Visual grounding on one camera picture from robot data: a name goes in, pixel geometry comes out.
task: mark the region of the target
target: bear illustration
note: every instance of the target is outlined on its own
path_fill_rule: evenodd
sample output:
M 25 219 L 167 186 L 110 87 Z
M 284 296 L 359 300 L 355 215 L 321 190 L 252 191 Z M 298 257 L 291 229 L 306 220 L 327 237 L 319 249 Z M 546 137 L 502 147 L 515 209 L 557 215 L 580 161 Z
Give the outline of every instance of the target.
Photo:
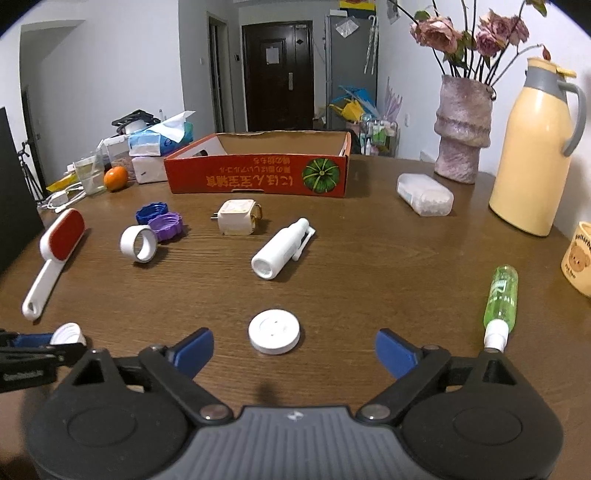
M 580 273 L 591 265 L 591 258 L 585 254 L 585 251 L 581 247 L 573 244 L 569 254 L 569 265 L 575 273 Z

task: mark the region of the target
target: red cardboard box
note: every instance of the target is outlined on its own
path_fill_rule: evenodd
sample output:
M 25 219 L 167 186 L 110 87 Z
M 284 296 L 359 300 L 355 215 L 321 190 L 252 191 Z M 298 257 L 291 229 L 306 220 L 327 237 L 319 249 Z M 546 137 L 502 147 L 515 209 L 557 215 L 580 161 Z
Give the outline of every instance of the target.
M 344 197 L 348 132 L 213 134 L 164 160 L 173 193 L 250 190 Z

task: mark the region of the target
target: green spray bottle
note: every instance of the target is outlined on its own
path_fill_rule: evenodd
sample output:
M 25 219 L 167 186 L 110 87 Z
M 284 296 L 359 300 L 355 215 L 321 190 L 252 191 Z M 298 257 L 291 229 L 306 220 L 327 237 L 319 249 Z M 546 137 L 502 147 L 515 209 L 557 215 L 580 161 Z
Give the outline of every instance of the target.
M 517 271 L 510 265 L 497 267 L 484 313 L 485 348 L 503 352 L 515 327 L 517 313 Z

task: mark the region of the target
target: gray thermos handle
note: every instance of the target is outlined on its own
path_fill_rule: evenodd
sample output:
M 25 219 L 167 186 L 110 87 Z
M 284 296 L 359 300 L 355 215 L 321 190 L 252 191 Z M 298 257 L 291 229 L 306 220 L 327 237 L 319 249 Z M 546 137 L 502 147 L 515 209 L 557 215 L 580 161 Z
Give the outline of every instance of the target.
M 558 81 L 558 87 L 565 92 L 576 93 L 579 97 L 579 114 L 577 116 L 577 124 L 574 126 L 574 133 L 570 140 L 564 144 L 562 153 L 565 157 L 569 157 L 573 154 L 574 149 L 577 148 L 581 138 L 583 138 L 583 132 L 585 131 L 585 124 L 587 123 L 587 97 L 585 92 L 574 83 Z

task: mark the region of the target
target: white tape roll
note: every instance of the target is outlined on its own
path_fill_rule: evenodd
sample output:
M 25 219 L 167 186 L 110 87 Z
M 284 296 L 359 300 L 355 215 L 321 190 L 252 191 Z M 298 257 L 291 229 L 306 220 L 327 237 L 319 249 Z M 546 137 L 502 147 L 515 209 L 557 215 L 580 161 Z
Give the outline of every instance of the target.
M 135 242 L 138 238 L 142 239 L 142 246 L 139 249 L 139 252 L 135 248 Z M 119 247 L 121 253 L 126 257 L 131 258 L 133 261 L 148 263 L 156 254 L 158 240 L 156 239 L 156 234 L 149 226 L 134 225 L 130 226 L 125 232 L 123 232 Z

